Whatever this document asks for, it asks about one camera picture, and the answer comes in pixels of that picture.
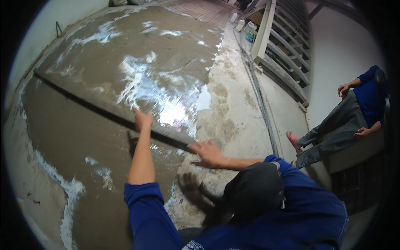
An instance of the foot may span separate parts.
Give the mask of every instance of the foot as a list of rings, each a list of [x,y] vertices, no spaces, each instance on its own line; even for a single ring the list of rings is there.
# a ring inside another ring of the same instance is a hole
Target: foot
[[[302,150],[300,149],[301,146],[299,144],[299,139],[297,138],[297,136],[293,134],[291,131],[286,132],[286,136],[292,143],[294,149],[296,150],[296,153],[300,153]]]
[[[183,177],[179,178],[180,188],[186,198],[196,205],[203,212],[207,213],[212,210],[212,206],[208,204],[200,192],[200,185],[197,181],[196,175],[192,173],[183,174]]]

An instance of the hand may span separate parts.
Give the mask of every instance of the hand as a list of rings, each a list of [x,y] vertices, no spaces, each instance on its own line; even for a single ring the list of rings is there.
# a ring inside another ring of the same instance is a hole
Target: hand
[[[220,149],[213,141],[198,142],[188,145],[194,153],[198,154],[201,162],[192,162],[196,166],[205,168],[220,168],[226,158],[221,154]]]
[[[342,100],[347,96],[348,92],[349,92],[348,84],[342,84],[338,87],[338,95],[342,98]]]
[[[358,130],[358,133],[354,133],[354,136],[356,137],[357,140],[362,140],[364,139],[366,136],[368,136],[371,133],[370,129],[367,128],[360,128]]]
[[[147,114],[140,112],[137,109],[133,109],[133,112],[135,113],[135,126],[136,130],[138,132],[141,132],[143,128],[150,128],[151,125],[153,124],[153,116],[151,115],[150,112]]]

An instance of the white wall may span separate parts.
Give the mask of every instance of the white wall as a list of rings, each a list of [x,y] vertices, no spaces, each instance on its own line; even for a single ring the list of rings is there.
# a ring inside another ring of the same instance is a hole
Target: white wall
[[[311,12],[317,4],[306,2]],[[311,91],[306,117],[313,128],[341,101],[339,85],[351,82],[371,66],[384,69],[377,43],[364,27],[323,7],[311,24]]]
[[[56,35],[56,21],[62,30],[108,6],[108,0],[50,0],[40,11],[18,49],[8,83],[13,91],[31,64]]]

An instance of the cable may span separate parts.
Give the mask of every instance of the cable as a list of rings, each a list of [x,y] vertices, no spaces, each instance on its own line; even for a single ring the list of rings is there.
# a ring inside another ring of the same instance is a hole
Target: cable
[[[249,77],[250,83],[251,83],[251,85],[253,87],[253,90],[254,90],[254,93],[256,95],[256,99],[257,99],[257,102],[258,102],[258,106],[260,107],[260,111],[261,111],[262,117],[263,117],[265,125],[267,127],[268,135],[270,137],[270,141],[271,141],[271,145],[272,145],[272,151],[273,151],[274,155],[279,157],[280,155],[279,155],[279,152],[278,152],[278,147],[276,145],[276,140],[275,140],[275,136],[274,136],[274,133],[273,133],[271,120],[270,120],[270,117],[268,115],[266,104],[264,102],[263,93],[262,93],[262,90],[261,90],[261,87],[260,87],[260,83],[258,81],[256,72],[255,72],[255,68],[254,68],[254,65],[253,65],[253,60],[250,58],[249,54],[245,51],[245,49],[242,46],[242,42],[243,42],[242,36],[240,36],[240,41],[241,42],[239,42],[238,38],[236,37],[234,29],[235,28],[233,28],[233,35],[235,36],[235,40],[236,40],[236,42],[237,42],[237,44],[238,44],[238,46],[240,48],[240,51],[241,51],[240,57],[242,58],[242,62],[243,62],[244,68],[246,70],[247,76]],[[247,59],[248,62],[249,62],[248,67],[246,66],[246,60],[245,59]],[[264,95],[264,96],[265,96],[265,99],[267,100],[268,106],[270,107],[267,96],[266,95]]]

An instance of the concrete floor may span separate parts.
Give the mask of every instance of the concrete floor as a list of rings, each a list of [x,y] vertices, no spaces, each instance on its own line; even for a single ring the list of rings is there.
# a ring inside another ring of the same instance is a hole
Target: concrete floor
[[[159,6],[138,10],[103,10],[86,25],[75,25],[63,41],[49,46],[40,67],[71,91],[90,92],[127,110],[138,106],[170,129],[214,140],[225,156],[272,154],[234,25],[220,28]],[[304,114],[270,78],[258,76],[283,157],[293,160],[285,133],[305,134]],[[17,93],[4,129],[6,158],[16,197],[40,241],[47,249],[131,248],[123,185],[131,161],[127,133],[135,132],[35,77],[22,82]],[[197,156],[154,140],[152,152],[174,224],[200,226],[204,215],[182,195],[176,174],[195,172],[199,181],[214,174],[228,182],[236,172],[197,168],[190,165]]]

